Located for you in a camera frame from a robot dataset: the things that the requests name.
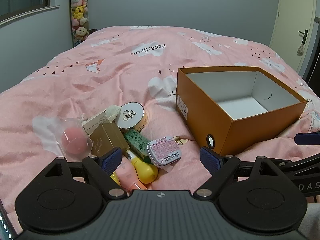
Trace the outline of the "gold rectangular box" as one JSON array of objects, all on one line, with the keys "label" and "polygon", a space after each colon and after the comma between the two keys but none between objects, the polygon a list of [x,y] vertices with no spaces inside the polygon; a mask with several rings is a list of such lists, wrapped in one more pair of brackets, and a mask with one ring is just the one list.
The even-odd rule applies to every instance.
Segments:
[{"label": "gold rectangular box", "polygon": [[119,127],[114,123],[99,124],[90,135],[90,139],[93,142],[91,154],[98,157],[102,157],[116,147],[123,153],[130,148]]}]

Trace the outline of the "pink sponge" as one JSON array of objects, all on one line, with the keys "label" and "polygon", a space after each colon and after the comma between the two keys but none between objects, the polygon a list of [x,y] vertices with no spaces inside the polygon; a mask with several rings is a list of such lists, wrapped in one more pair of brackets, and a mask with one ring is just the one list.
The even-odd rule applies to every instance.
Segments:
[{"label": "pink sponge", "polygon": [[78,119],[61,121],[56,138],[66,156],[84,158],[91,153],[92,141]]}]

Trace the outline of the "beige box with drawstring pouch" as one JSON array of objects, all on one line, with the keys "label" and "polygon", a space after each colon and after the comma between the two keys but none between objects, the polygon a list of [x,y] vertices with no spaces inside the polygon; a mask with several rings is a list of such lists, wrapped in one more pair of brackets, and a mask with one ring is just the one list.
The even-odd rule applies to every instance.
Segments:
[{"label": "beige box with drawstring pouch", "polygon": [[82,115],[82,126],[88,135],[91,135],[93,131],[102,123],[112,123],[120,113],[120,107],[117,105],[111,105],[104,111],[88,118],[85,114]]}]

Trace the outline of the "yellow white bottle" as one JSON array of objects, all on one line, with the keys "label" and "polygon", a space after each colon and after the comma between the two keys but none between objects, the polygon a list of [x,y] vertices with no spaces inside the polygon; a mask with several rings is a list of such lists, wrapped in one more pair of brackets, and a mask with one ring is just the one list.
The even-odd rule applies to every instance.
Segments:
[{"label": "yellow white bottle", "polygon": [[158,168],[155,165],[145,163],[130,149],[126,150],[125,157],[127,157],[134,166],[138,179],[143,184],[150,184],[156,180],[158,176]]}]

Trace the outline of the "grey round tin pink label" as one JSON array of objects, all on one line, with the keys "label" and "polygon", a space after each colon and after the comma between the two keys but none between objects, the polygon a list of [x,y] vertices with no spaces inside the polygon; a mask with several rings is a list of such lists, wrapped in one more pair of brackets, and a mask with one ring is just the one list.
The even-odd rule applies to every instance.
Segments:
[{"label": "grey round tin pink label", "polygon": [[147,153],[153,165],[164,170],[171,169],[172,164],[179,161],[182,156],[179,145],[173,137],[150,141]]}]

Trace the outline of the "white round compact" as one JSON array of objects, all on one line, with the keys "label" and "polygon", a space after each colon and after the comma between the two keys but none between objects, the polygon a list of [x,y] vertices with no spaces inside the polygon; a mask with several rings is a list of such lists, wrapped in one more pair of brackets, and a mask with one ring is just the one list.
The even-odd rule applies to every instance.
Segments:
[{"label": "white round compact", "polygon": [[128,102],[120,107],[116,124],[122,130],[134,129],[140,132],[146,124],[144,107],[138,102]]}]

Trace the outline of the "orange cardboard box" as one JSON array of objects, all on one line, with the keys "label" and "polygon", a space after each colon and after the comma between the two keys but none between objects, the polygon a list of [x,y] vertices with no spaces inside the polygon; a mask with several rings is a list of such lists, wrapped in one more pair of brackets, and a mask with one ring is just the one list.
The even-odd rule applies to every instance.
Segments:
[{"label": "orange cardboard box", "polygon": [[278,136],[307,101],[260,67],[180,68],[176,105],[200,147],[236,155]]}]

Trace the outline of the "cream door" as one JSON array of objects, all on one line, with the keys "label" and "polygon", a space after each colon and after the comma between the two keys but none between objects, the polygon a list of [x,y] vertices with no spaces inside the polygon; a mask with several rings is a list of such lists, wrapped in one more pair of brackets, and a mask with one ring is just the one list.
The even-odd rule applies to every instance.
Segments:
[{"label": "cream door", "polygon": [[[300,76],[307,70],[315,45],[317,0],[279,0],[270,48]],[[305,45],[299,31],[308,29]]]}]

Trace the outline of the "pink patterned duvet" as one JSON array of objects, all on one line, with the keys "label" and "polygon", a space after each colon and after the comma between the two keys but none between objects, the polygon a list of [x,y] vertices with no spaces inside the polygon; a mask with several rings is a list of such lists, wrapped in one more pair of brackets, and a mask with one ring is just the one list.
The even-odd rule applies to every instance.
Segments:
[{"label": "pink patterned duvet", "polygon": [[301,118],[280,136],[240,154],[299,160],[319,152],[298,146],[294,136],[319,129],[319,98],[271,48],[241,38],[179,27],[110,27],[90,35],[18,85],[1,94],[1,201],[14,212],[18,194],[61,155],[54,136],[60,119],[94,116],[111,105],[135,101],[148,115],[142,133],[187,140],[182,159],[151,184],[154,190],[194,191],[209,178],[199,147],[176,111],[179,68],[258,66],[307,101]]}]

